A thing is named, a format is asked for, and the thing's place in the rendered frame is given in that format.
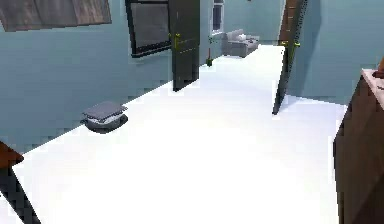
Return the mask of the dark brown object on cupboard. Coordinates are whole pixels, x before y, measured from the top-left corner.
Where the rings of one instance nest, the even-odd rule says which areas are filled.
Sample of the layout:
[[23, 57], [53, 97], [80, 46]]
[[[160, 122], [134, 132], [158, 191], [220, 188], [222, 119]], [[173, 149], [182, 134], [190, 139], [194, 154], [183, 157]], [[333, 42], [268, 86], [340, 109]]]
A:
[[384, 79], [384, 57], [381, 59], [377, 70], [373, 73], [373, 77]]

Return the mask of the brown wooden table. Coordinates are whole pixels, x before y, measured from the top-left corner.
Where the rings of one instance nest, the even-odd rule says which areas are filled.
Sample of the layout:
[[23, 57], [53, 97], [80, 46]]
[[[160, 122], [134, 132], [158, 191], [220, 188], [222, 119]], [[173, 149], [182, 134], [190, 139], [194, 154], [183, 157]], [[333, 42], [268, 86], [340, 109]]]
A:
[[13, 166], [22, 162], [24, 157], [0, 141], [0, 192], [23, 224], [41, 224], [31, 202], [20, 184]]

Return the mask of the grey sofa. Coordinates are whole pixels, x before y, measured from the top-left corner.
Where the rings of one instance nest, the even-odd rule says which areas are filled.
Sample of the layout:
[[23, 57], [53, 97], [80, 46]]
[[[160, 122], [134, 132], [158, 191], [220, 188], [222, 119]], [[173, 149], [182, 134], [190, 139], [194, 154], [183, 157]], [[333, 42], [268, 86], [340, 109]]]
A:
[[246, 35], [243, 29], [237, 29], [223, 34], [222, 54], [245, 58], [259, 46], [259, 36]]

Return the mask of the dark green room door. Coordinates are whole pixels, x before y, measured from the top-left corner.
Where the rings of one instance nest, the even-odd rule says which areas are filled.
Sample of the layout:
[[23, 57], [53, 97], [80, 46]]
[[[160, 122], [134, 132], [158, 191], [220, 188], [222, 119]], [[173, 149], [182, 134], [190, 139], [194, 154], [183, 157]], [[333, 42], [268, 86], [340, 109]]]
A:
[[169, 0], [170, 33], [179, 33], [172, 50], [172, 83], [175, 92], [199, 78], [200, 0]]

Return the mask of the dark brown wooden cupboard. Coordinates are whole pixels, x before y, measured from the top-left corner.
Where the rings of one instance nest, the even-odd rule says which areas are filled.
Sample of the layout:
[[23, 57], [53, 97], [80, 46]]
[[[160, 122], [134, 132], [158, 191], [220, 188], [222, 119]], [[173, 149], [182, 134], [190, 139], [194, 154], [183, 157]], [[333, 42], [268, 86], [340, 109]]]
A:
[[363, 69], [333, 141], [338, 224], [384, 224], [384, 75]]

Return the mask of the white framed window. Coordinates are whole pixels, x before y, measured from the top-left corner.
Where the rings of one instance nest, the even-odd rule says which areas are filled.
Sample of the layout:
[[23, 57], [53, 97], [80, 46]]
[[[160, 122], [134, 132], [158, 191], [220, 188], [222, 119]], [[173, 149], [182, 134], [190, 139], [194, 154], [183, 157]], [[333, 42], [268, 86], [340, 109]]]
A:
[[212, 28], [213, 35], [223, 31], [224, 0], [213, 0], [212, 5]]

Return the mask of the green and red floor stick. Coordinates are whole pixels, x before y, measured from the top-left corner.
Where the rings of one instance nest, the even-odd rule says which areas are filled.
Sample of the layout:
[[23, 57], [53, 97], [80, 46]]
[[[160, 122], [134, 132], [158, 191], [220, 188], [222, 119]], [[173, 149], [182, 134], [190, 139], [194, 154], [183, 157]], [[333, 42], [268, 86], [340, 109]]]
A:
[[211, 44], [213, 43], [213, 37], [212, 36], [208, 36], [208, 42], [209, 42], [209, 46], [208, 46], [208, 55], [207, 55], [207, 59], [206, 59], [206, 65], [208, 67], [211, 67], [212, 66]]

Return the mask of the brown wooden framed picture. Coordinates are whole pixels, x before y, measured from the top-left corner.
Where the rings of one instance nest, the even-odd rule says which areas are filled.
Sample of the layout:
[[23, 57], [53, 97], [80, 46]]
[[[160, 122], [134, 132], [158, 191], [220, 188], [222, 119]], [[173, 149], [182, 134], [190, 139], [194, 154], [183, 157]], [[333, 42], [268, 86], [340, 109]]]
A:
[[111, 24], [108, 0], [0, 0], [5, 32]]

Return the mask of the dark brown room door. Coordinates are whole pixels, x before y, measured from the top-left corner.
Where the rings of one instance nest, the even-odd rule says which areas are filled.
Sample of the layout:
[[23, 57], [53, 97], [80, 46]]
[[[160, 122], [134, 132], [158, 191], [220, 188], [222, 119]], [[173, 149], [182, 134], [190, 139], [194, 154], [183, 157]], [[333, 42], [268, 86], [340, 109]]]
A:
[[286, 0], [278, 44], [284, 47], [283, 65], [279, 78], [272, 114], [277, 115], [288, 86], [295, 50], [300, 46], [301, 28], [308, 0]]

